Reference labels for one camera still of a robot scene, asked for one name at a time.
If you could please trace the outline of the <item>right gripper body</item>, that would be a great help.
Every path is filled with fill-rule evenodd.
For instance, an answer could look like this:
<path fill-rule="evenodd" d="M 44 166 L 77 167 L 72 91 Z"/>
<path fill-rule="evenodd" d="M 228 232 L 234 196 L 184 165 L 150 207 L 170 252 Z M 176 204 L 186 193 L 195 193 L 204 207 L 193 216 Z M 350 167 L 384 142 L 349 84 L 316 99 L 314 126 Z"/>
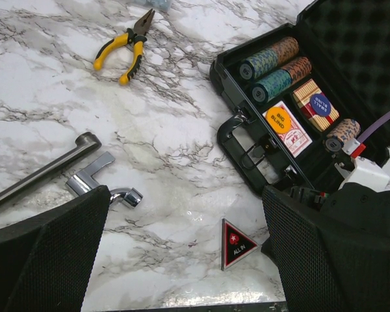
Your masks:
<path fill-rule="evenodd" d="M 289 241 L 322 240 L 326 246 L 390 247 L 390 190 L 376 192 L 347 183 L 318 210 L 294 199 L 286 218 Z"/>

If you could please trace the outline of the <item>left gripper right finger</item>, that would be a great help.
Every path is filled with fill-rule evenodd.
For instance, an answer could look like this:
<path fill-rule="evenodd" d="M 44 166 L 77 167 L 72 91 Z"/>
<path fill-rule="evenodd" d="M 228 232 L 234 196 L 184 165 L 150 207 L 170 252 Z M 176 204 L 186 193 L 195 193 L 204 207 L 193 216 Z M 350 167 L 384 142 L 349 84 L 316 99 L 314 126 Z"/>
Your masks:
<path fill-rule="evenodd" d="M 290 311 L 390 311 L 390 247 L 326 246 L 289 241 L 294 198 L 263 191 L 272 251 Z"/>

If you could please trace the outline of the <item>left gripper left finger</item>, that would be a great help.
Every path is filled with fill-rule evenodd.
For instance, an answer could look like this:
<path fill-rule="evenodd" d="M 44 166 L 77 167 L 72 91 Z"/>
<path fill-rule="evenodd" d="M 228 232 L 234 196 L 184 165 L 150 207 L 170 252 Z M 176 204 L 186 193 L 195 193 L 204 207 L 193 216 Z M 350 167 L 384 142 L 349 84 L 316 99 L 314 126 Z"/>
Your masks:
<path fill-rule="evenodd" d="M 100 186 L 0 229 L 0 311 L 80 311 L 111 194 Z"/>

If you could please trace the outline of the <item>white poker chip stack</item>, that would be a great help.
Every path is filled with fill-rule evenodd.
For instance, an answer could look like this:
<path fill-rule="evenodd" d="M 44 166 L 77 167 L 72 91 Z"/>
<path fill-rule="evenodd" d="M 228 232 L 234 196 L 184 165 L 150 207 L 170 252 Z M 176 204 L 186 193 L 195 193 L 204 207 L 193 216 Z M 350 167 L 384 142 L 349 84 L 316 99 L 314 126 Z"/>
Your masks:
<path fill-rule="evenodd" d="M 361 126 L 356 120 L 345 118 L 326 135 L 323 146 L 328 152 L 337 153 L 348 141 L 356 138 L 360 131 Z"/>

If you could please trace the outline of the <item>all-in triangle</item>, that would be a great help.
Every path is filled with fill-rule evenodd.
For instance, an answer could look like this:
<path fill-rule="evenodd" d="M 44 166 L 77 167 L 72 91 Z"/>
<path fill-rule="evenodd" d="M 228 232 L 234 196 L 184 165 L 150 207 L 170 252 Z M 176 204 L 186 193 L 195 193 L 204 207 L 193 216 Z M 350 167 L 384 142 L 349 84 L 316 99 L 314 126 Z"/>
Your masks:
<path fill-rule="evenodd" d="M 258 249 L 258 243 L 225 218 L 221 229 L 221 270 L 225 271 Z"/>

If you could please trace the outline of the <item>green chip stack front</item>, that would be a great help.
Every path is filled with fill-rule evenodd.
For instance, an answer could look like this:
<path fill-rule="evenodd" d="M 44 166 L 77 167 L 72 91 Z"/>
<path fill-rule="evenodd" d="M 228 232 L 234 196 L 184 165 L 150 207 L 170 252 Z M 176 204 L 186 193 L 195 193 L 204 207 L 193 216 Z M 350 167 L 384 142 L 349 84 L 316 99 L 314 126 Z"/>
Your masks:
<path fill-rule="evenodd" d="M 276 70 L 252 85 L 252 100 L 259 104 L 267 103 L 290 87 L 292 82 L 293 79 L 288 71 Z"/>

